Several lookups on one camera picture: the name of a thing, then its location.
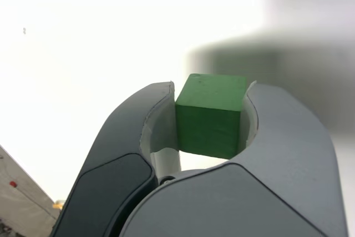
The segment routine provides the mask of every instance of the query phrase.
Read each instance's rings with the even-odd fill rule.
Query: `small yellow object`
[[[65,200],[57,200],[52,205],[52,207],[55,208],[55,209],[60,209],[61,210],[63,208],[64,203],[65,203]]]

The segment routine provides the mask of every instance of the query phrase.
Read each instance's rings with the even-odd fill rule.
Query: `gray surface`
[[[135,209],[121,237],[322,236],[237,164],[168,183]]]
[[[231,159],[328,236],[347,236],[338,165],[328,131],[285,90],[256,84],[258,115],[249,147]]]
[[[9,185],[15,181],[17,187]],[[0,145],[0,219],[26,237],[47,237],[59,210]]]

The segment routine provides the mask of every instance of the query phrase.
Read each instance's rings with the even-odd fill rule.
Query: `wooden block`
[[[230,159],[237,154],[246,78],[191,74],[176,100],[180,150]]]

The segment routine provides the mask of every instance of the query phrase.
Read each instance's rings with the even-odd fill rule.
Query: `cube face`
[[[176,104],[241,111],[245,90],[245,77],[191,74],[176,100]]]
[[[237,154],[246,78],[191,74],[176,101],[180,150],[230,159]]]
[[[180,150],[230,159],[237,154],[240,112],[176,106]]]

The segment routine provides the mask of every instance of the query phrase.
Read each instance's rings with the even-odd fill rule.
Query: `red dot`
[[[17,183],[15,183],[13,180],[12,180],[12,181],[10,181],[10,185],[11,185],[12,187],[14,187],[14,188],[16,188],[16,187],[17,187]]]

